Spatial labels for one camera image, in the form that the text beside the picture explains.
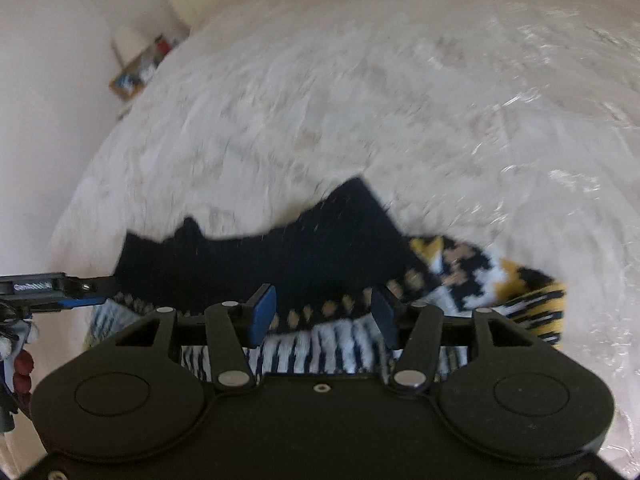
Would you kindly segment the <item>navy yellow patterned knit sweater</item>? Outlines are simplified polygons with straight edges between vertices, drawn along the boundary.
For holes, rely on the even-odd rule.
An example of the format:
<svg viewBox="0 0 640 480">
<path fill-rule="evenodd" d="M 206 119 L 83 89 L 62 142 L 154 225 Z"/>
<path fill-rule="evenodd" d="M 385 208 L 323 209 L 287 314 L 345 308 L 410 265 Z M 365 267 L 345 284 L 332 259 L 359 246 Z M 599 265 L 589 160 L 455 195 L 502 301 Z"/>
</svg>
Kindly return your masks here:
<svg viewBox="0 0 640 480">
<path fill-rule="evenodd" d="M 276 314 L 246 354 L 258 374 L 387 375 L 397 352 L 372 318 L 374 290 L 462 318 L 494 308 L 548 344 L 563 331 L 562 283 L 462 240 L 402 234 L 360 179 L 262 235 L 213 240 L 192 218 L 160 242 L 128 233 L 115 278 L 119 291 L 94 309 L 88 347 L 159 307 L 186 318 L 271 285 Z"/>
</svg>

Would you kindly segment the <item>white floral bedspread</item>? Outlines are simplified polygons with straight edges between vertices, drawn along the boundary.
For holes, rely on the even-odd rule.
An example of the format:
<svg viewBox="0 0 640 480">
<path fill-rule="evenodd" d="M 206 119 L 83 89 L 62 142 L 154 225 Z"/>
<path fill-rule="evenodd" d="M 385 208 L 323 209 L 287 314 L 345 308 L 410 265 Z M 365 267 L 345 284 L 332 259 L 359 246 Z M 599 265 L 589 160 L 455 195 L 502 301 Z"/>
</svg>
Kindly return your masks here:
<svg viewBox="0 0 640 480">
<path fill-rule="evenodd" d="M 639 471 L 639 0 L 221 0 L 105 140 L 52 266 L 127 231 L 257 234 L 365 178 L 400 228 L 568 289 L 563 350 L 615 394 Z"/>
</svg>

